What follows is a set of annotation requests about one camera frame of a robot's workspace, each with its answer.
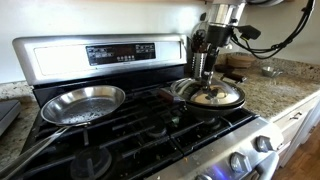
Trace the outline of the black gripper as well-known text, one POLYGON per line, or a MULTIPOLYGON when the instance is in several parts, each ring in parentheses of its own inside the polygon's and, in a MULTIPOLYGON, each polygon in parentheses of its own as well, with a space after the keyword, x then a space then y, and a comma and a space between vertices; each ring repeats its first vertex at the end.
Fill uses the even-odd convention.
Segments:
POLYGON ((211 71, 207 64, 215 63, 219 49, 228 45, 233 30, 229 26, 209 25, 205 34, 203 46, 206 48, 206 60, 202 68, 201 83, 204 87, 210 85, 211 71))

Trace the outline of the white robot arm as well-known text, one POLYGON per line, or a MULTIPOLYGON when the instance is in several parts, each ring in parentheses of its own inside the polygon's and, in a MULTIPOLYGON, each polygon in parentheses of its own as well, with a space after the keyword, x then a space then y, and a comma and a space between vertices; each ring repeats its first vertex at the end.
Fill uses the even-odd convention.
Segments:
POLYGON ((209 86, 213 77, 213 66, 219 48, 226 46, 241 18, 244 7, 258 5, 274 6, 283 0, 213 0, 207 21, 205 42, 208 44, 207 56, 202 70, 202 82, 209 86))

